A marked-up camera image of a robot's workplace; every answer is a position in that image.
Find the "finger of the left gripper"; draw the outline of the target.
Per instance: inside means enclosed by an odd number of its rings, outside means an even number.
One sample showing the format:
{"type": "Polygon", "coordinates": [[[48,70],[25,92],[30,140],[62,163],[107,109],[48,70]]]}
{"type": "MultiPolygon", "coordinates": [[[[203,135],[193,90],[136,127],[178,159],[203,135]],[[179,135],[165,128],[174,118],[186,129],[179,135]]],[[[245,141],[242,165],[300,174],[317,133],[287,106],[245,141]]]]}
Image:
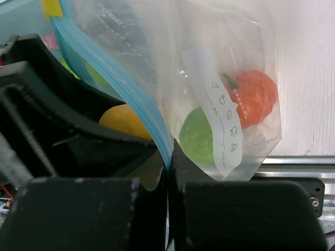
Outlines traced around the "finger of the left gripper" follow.
{"type": "Polygon", "coordinates": [[[98,124],[121,105],[75,78],[37,34],[1,50],[1,132],[35,177],[125,177],[154,143],[98,124]]]}

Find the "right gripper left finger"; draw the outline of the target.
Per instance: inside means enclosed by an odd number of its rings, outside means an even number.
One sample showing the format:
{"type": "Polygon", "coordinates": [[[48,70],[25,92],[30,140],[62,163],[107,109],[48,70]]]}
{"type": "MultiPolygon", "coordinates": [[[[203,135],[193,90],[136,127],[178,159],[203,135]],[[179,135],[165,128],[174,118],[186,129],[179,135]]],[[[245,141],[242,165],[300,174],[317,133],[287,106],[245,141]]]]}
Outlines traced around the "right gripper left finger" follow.
{"type": "Polygon", "coordinates": [[[29,181],[1,227],[1,250],[164,250],[166,218],[156,152],[127,177],[29,181]]]}

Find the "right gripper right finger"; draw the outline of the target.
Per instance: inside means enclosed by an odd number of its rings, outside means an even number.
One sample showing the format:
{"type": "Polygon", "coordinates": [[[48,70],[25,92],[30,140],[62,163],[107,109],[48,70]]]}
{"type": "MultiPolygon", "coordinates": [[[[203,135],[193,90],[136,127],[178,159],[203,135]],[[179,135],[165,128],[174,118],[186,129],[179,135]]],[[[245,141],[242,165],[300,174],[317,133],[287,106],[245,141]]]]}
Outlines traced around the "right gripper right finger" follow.
{"type": "Polygon", "coordinates": [[[215,181],[178,143],[171,170],[176,250],[327,250],[309,195],[298,183],[215,181]]]}

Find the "yellow round fruit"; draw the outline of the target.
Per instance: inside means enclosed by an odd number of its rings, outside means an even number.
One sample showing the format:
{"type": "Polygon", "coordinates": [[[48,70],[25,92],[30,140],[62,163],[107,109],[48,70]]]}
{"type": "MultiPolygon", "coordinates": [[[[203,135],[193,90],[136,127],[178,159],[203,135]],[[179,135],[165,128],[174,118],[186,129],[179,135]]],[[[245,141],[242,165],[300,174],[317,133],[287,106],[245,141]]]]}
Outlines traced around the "yellow round fruit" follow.
{"type": "Polygon", "coordinates": [[[152,137],[142,121],[128,104],[108,109],[100,118],[99,125],[139,138],[152,141],[152,137]]]}

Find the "light green custard apple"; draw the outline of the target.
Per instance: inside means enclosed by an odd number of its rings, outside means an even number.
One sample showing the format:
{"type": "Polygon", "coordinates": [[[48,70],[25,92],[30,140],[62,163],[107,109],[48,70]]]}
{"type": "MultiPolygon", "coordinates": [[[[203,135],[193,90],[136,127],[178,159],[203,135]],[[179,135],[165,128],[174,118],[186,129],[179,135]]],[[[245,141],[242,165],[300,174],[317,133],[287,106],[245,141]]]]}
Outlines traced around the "light green custard apple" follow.
{"type": "Polygon", "coordinates": [[[213,165],[213,133],[201,107],[186,117],[178,138],[185,155],[197,164],[213,165]]]}

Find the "clear zip top bag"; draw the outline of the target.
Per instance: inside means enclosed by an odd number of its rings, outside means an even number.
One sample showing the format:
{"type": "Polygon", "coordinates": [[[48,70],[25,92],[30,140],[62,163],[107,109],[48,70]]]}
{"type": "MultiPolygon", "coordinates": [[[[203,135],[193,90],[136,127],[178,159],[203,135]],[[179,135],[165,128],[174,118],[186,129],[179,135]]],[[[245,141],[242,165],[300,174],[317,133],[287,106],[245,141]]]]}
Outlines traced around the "clear zip top bag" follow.
{"type": "Polygon", "coordinates": [[[264,1],[42,1],[59,49],[88,62],[150,133],[169,171],[188,114],[201,107],[213,133],[216,181],[248,181],[282,137],[280,106],[241,128],[225,88],[257,70],[275,83],[274,31],[264,1]]]}

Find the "light green bitter gourd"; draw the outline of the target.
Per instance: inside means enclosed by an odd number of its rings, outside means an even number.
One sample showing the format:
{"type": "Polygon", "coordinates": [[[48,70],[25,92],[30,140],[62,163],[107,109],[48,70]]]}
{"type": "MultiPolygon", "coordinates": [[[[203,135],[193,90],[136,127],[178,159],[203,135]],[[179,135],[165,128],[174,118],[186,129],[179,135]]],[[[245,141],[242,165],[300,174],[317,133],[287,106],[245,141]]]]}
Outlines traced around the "light green bitter gourd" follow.
{"type": "Polygon", "coordinates": [[[73,74],[75,78],[82,80],[86,84],[106,93],[113,90],[99,72],[85,60],[79,60],[79,64],[74,68],[70,67],[64,58],[59,59],[59,62],[73,74]]]}

